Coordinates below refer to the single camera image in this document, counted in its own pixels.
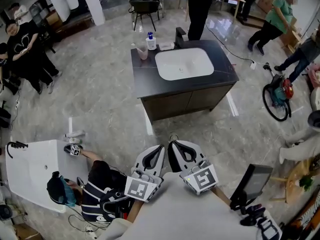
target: black monitor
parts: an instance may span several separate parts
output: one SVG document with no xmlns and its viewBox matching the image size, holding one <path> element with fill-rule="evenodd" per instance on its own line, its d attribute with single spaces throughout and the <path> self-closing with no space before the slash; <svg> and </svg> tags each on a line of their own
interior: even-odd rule
<svg viewBox="0 0 320 240">
<path fill-rule="evenodd" d="M 272 171 L 273 168 L 270 166 L 250 164 L 230 198 L 231 209 L 238 210 L 241 206 L 245 207 L 260 196 Z"/>
</svg>

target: black countertop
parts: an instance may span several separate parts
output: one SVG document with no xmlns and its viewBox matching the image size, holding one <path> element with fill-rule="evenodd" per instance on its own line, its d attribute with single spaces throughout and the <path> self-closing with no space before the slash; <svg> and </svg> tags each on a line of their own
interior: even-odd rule
<svg viewBox="0 0 320 240">
<path fill-rule="evenodd" d="M 148 58 L 141 60 L 137 49 L 131 50 L 135 92 L 138 98 L 163 94 L 177 94 L 218 86 L 232 85 L 239 80 L 226 54 L 214 40 L 185 41 L 183 49 L 201 48 L 210 58 L 214 71 L 211 75 L 179 80 L 164 80 L 158 72 L 156 50 L 148 51 Z"/>
</svg>

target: black chair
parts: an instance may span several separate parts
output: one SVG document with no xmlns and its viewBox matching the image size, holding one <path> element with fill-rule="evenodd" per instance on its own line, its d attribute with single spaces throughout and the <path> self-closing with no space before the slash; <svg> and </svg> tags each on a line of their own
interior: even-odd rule
<svg viewBox="0 0 320 240">
<path fill-rule="evenodd" d="M 132 12 L 136 13 L 133 31 L 136 30 L 138 16 L 140 15 L 140 19 L 142 22 L 142 15 L 146 14 L 150 17 L 154 31 L 156 32 L 157 30 L 156 30 L 154 21 L 151 17 L 151 14 L 157 12 L 158 19 L 160 20 L 159 10 L 158 10 L 160 2 L 159 1 L 150 1 L 150 0 L 130 0 L 129 2 L 131 4 L 131 6 L 133 7 Z"/>
</svg>

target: man in green shirt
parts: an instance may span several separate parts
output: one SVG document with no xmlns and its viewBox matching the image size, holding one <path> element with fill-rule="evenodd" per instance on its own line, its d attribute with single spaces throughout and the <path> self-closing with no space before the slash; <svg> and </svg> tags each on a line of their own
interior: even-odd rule
<svg viewBox="0 0 320 240">
<path fill-rule="evenodd" d="M 297 79 L 305 68 L 320 55 L 320 25 L 311 37 L 304 41 L 304 43 L 296 49 L 296 51 L 285 60 L 280 66 L 275 66 L 276 71 L 284 71 L 291 64 L 299 61 L 294 71 L 290 74 L 289 80 L 291 83 Z"/>
<path fill-rule="evenodd" d="M 261 55 L 265 55 L 263 47 L 270 40 L 276 39 L 283 33 L 287 33 L 293 18 L 291 5 L 296 0 L 273 0 L 272 9 L 265 17 L 263 27 L 257 31 L 248 42 L 248 49 L 252 52 L 254 44 L 258 42 L 256 48 Z"/>
</svg>

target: green t-shirt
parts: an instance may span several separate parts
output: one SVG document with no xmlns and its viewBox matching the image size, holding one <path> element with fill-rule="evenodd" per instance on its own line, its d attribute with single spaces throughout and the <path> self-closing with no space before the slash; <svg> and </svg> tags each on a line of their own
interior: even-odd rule
<svg viewBox="0 0 320 240">
<path fill-rule="evenodd" d="M 281 30 L 283 33 L 287 33 L 283 21 L 276 13 L 275 7 L 280 8 L 286 21 L 290 24 L 293 18 L 291 5 L 288 4 L 286 0 L 273 0 L 272 5 L 273 7 L 266 15 L 265 20 L 271 25 L 275 26 L 277 29 Z"/>
</svg>

